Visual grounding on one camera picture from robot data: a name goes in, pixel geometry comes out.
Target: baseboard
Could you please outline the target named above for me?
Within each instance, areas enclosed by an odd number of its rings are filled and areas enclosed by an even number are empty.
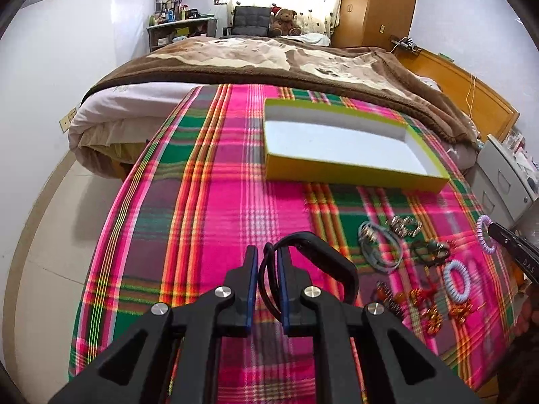
[[[5,368],[15,384],[18,382],[17,359],[15,357],[15,310],[24,264],[45,210],[74,162],[75,155],[72,152],[67,152],[64,159],[60,161],[49,176],[47,183],[39,193],[30,211],[11,261],[5,288],[2,332]]]

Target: yellow box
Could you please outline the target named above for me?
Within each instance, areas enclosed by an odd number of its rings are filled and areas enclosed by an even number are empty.
[[[438,193],[449,174],[417,133],[373,113],[266,99],[266,179]]]
[[[188,27],[180,27],[179,29],[176,29],[176,36],[187,36],[189,35],[189,28]]]

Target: wooden headboard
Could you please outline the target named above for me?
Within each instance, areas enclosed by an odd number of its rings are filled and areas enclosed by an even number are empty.
[[[472,75],[447,59],[423,50],[417,55],[404,50],[397,51],[397,59],[418,76],[429,77],[438,83],[441,90],[463,112],[469,113],[466,96],[472,83]],[[489,134],[503,141],[517,121],[519,113],[496,91],[475,80],[475,98],[472,120],[481,133],[480,139],[487,140]]]

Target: metal screw cap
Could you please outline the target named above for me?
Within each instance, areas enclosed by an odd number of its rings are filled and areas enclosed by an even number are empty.
[[[382,314],[385,311],[385,307],[378,302],[371,302],[367,305],[367,311],[374,315]]]
[[[155,315],[163,315],[168,311],[168,305],[163,302],[158,302],[152,305],[152,313]]]
[[[218,298],[228,298],[232,294],[232,289],[230,287],[227,287],[225,285],[222,285],[221,287],[217,287],[215,289],[215,296]]]
[[[304,290],[305,296],[309,298],[318,298],[322,294],[322,290],[314,285],[310,285]]]

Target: jewelry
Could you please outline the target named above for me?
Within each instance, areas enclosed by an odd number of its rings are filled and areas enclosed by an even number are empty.
[[[417,249],[419,247],[427,248],[427,251],[433,255],[432,260],[426,260],[424,257],[417,252]],[[445,260],[451,256],[451,251],[449,249],[449,244],[442,242],[438,243],[436,240],[429,240],[429,242],[425,242],[423,240],[416,240],[411,244],[410,247],[413,252],[416,254],[417,258],[419,258],[423,264],[425,264],[428,267],[432,266],[441,266],[442,264],[445,264]]]
[[[466,318],[472,312],[472,303],[468,301],[464,302],[462,305],[454,305],[449,309],[449,317],[454,319],[459,325],[464,325]]]
[[[409,225],[415,226],[415,229],[409,229]],[[406,216],[403,218],[396,215],[392,218],[389,226],[391,227],[391,230],[400,238],[404,238],[407,235],[414,238],[421,231],[423,224],[411,216]]]
[[[406,302],[406,293],[403,291],[400,291],[395,296],[393,296],[393,299],[397,304],[404,304]]]
[[[464,281],[464,292],[459,293],[456,289],[455,281],[451,275],[451,271],[454,270],[460,274]],[[449,261],[444,268],[444,285],[447,291],[448,296],[452,299],[455,304],[464,304],[470,298],[470,291],[472,283],[470,280],[470,274],[468,274],[468,269],[460,261],[453,260]]]
[[[397,304],[393,298],[393,293],[385,282],[378,281],[376,283],[376,296],[384,304],[384,306],[397,316],[401,321],[404,319],[404,310]]]
[[[433,304],[423,315],[427,318],[426,332],[429,336],[434,336],[440,331],[441,324],[444,321],[444,318],[438,311],[436,304]]]
[[[386,261],[382,258],[380,251],[371,245],[377,240],[376,232],[382,234],[395,250],[397,250],[398,259],[396,261]],[[383,226],[374,224],[373,222],[363,222],[357,230],[357,241],[367,263],[375,270],[389,274],[397,269],[403,260],[404,251],[399,237]]]
[[[479,244],[481,245],[481,248],[488,254],[492,255],[496,251],[496,243],[494,240],[492,240],[492,246],[489,246],[487,242],[484,239],[483,235],[483,223],[488,229],[488,225],[492,223],[492,220],[489,216],[483,214],[477,219],[477,238],[479,240]]]
[[[432,282],[429,268],[425,267],[425,273],[427,274],[427,282],[429,283],[429,288],[423,289],[412,289],[410,290],[409,297],[412,305],[416,308],[421,308],[424,303],[430,301],[432,305],[435,303],[435,294],[438,292],[436,284]]]

